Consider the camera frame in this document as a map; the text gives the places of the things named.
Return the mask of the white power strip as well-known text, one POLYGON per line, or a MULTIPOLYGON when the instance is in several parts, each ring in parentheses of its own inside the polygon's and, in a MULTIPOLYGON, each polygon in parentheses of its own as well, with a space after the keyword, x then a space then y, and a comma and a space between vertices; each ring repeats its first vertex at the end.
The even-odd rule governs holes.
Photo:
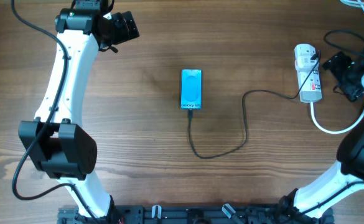
MULTIPOLYGON (((295 59, 300 55, 315 55, 320 60, 320 52, 310 44, 298 44, 294 48, 295 59)), ((320 84, 319 67, 309 72, 297 72, 299 98, 303 103, 314 103, 322 99, 322 87, 320 84)))

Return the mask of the smartphone with cyan screen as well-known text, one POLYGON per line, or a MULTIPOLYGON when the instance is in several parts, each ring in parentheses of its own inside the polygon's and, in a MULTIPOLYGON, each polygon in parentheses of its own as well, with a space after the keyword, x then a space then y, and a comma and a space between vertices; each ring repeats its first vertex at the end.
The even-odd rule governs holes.
POLYGON ((202 108, 202 71, 183 69, 180 85, 180 108, 200 110, 202 108))

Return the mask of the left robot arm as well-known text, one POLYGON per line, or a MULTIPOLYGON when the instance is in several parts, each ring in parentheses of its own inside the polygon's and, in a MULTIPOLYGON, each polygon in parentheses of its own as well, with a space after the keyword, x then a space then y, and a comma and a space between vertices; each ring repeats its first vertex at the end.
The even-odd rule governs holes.
POLYGON ((82 128, 88 77, 100 52, 139 37, 130 11, 113 12, 111 1, 74 1, 55 19, 54 66, 39 109, 22 121, 18 135, 23 160, 65 187, 77 207, 64 210, 60 223, 122 223, 123 215, 96 172, 97 145, 82 128))

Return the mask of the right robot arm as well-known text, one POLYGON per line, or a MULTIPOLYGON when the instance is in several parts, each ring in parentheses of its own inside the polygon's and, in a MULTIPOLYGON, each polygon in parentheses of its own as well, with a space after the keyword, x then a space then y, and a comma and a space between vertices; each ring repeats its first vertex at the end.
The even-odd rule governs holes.
MULTIPOLYGON (((323 64, 337 79, 337 88, 350 100, 364 96, 364 47, 361 51, 339 47, 323 64)), ((314 223, 333 205, 364 190, 364 116, 340 143, 334 164, 311 184, 294 190, 279 204, 285 223, 314 223)))

